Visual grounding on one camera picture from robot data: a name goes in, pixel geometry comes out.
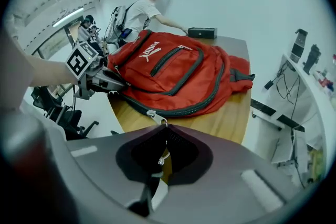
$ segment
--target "office chair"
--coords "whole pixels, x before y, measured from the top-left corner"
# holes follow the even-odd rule
[[[87,129],[83,126],[79,127],[78,122],[82,112],[80,110],[67,111],[70,107],[62,106],[63,99],[61,97],[54,98],[47,87],[34,87],[31,97],[34,99],[34,106],[47,112],[46,118],[63,127],[67,140],[86,138],[92,127],[99,124],[98,121],[94,121]]]

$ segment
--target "ceiling light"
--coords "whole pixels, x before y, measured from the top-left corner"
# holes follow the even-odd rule
[[[52,26],[53,27],[57,27],[59,26],[61,23],[63,23],[66,19],[70,18],[71,16],[79,13],[79,12],[82,12],[84,10],[84,8],[80,8],[78,10],[75,10],[74,12],[70,13],[69,15],[65,16],[64,18],[62,18],[61,20],[59,20],[58,22],[56,22],[55,24],[53,24]]]

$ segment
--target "zipper pull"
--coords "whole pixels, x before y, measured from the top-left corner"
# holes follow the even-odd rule
[[[148,110],[146,114],[147,116],[151,117],[158,125],[165,124],[166,127],[168,127],[167,119],[157,115],[157,113],[154,110]]]
[[[191,49],[191,48],[189,48],[189,47],[187,47],[187,46],[184,46],[184,45],[179,45],[179,48],[181,48],[181,49],[193,50],[193,49]]]
[[[118,66],[114,66],[115,70],[118,72],[118,74],[121,76],[119,70],[118,70]]]

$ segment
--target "red object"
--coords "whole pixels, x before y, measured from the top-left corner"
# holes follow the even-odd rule
[[[130,85],[121,94],[131,106],[165,117],[214,112],[233,92],[250,89],[255,76],[248,61],[218,46],[150,30],[109,55],[108,68]]]

